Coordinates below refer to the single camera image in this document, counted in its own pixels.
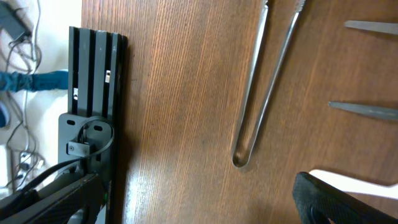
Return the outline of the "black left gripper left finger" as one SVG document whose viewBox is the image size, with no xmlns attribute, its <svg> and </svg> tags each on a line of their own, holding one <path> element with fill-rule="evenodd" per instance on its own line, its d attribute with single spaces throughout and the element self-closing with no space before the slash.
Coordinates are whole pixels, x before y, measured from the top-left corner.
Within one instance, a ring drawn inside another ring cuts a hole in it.
<svg viewBox="0 0 398 224">
<path fill-rule="evenodd" d="M 1 200 L 1 223 L 95 223 L 104 204 L 99 175 L 65 174 L 40 191 Z"/>
</svg>

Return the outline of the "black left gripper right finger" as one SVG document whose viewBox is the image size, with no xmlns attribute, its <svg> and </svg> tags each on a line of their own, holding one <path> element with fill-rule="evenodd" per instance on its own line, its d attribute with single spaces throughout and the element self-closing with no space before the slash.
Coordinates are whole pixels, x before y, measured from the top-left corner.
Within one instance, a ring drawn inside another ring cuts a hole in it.
<svg viewBox="0 0 398 224">
<path fill-rule="evenodd" d="M 338 190 L 308 172 L 296 175 L 293 199 L 300 220 L 316 223 L 397 223 L 397 219 Z"/>
</svg>

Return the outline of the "pink plastic knife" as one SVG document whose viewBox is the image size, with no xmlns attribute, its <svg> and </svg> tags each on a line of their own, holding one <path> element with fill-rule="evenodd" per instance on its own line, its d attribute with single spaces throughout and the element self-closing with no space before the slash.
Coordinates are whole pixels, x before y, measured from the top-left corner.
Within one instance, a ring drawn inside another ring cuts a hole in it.
<svg viewBox="0 0 398 224">
<path fill-rule="evenodd" d="M 309 174 L 343 192 L 397 200 L 397 184 L 379 185 L 319 169 L 311 170 Z"/>
</svg>

